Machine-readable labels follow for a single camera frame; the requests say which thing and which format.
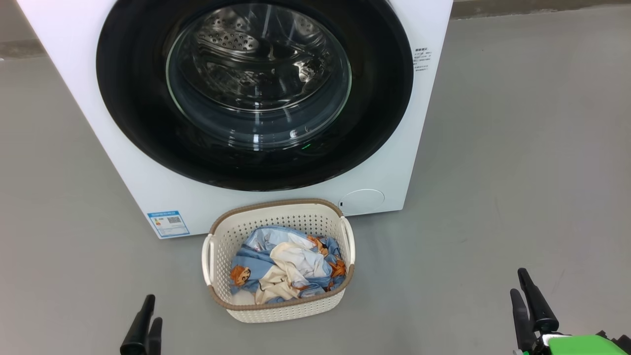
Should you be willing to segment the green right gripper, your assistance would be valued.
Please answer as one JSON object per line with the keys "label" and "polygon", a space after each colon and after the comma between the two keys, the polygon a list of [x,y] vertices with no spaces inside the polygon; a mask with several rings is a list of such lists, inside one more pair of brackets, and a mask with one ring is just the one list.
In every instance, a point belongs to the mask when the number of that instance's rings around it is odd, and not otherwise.
{"label": "green right gripper", "polygon": [[[554,333],[560,323],[539,287],[525,268],[518,269],[519,283],[526,297],[511,289],[512,317],[516,341],[521,353],[531,353],[536,342],[534,332]],[[629,355],[624,348],[600,335],[552,337],[548,340],[551,355]]]}

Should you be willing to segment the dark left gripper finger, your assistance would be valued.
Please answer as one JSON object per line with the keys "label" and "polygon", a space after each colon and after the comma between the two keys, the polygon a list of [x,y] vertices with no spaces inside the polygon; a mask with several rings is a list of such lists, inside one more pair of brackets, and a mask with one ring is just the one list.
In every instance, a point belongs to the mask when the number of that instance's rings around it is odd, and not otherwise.
{"label": "dark left gripper finger", "polygon": [[163,319],[155,318],[148,332],[147,355],[160,355],[162,348]]}
{"label": "dark left gripper finger", "polygon": [[155,296],[147,295],[120,346],[120,353],[122,355],[148,354],[147,339],[154,308]]}

